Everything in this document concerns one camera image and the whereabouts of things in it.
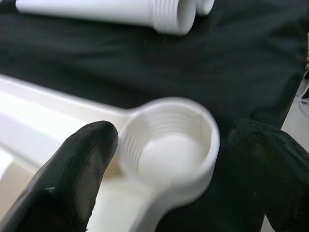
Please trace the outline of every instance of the black fabric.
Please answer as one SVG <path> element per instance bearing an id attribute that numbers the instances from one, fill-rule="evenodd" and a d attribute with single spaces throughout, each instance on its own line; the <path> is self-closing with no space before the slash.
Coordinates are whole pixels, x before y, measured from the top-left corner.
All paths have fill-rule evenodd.
<path id="1" fill-rule="evenodd" d="M 277 232 L 309 228 L 309 154 L 287 133 L 254 120 L 233 124 L 235 163 Z"/>
<path id="2" fill-rule="evenodd" d="M 309 81 L 309 71 L 307 72 L 305 79 Z M 303 99 L 307 99 L 307 98 L 309 98 L 309 89 L 307 90 L 307 92 L 303 96 Z"/>
<path id="3" fill-rule="evenodd" d="M 263 211 L 225 146 L 232 121 L 280 127 L 303 75 L 308 0 L 216 0 L 187 36 L 0 8 L 0 73 L 131 108 L 180 96 L 206 106 L 222 145 L 214 177 L 194 204 L 172 211 L 158 232 L 257 232 Z"/>

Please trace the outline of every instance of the white plastic tray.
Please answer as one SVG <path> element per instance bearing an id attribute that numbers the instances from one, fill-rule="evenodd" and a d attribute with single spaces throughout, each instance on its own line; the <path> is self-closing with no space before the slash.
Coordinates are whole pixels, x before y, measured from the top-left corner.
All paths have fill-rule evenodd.
<path id="1" fill-rule="evenodd" d="M 207 188 L 219 149 L 219 132 L 211 114 L 199 104 L 169 99 L 124 110 L 1 75 L 0 160 L 5 161 L 0 166 L 0 205 L 4 202 L 7 205 L 3 211 L 68 136 L 83 125 L 100 120 L 113 123 L 120 140 L 118 155 L 109 165 L 98 193 L 88 224 L 90 232 L 154 231 L 167 210 L 191 202 Z M 151 122 L 148 128 L 142 123 L 146 120 Z M 196 138 L 198 145 L 179 133 L 165 137 L 170 140 L 168 146 L 151 139 L 153 134 L 162 135 L 170 130 Z M 127 142 L 132 141 L 130 133 L 134 131 L 142 132 L 143 136 Z M 174 152 L 174 160 L 166 159 L 159 166 L 166 178 L 160 178 L 160 172 L 155 169 L 149 170 L 169 154 L 160 152 L 160 159 L 157 156 L 146 159 L 143 157 L 149 155 L 142 156 L 132 148 L 139 145 L 143 151 L 162 146 L 161 151 Z M 136 166 L 137 155 L 143 166 Z M 5 194 L 8 188 L 12 189 L 10 200 Z"/>

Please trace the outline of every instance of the white plastic tube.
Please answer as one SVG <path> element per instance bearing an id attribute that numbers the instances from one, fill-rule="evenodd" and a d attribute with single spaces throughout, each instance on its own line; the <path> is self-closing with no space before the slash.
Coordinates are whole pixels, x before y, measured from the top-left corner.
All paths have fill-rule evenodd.
<path id="1" fill-rule="evenodd" d="M 199 16 L 208 15 L 214 5 L 214 0 L 197 0 L 197 14 Z"/>
<path id="2" fill-rule="evenodd" d="M 154 28 L 185 35 L 194 22 L 196 0 L 17 0 L 22 13 L 70 17 Z"/>

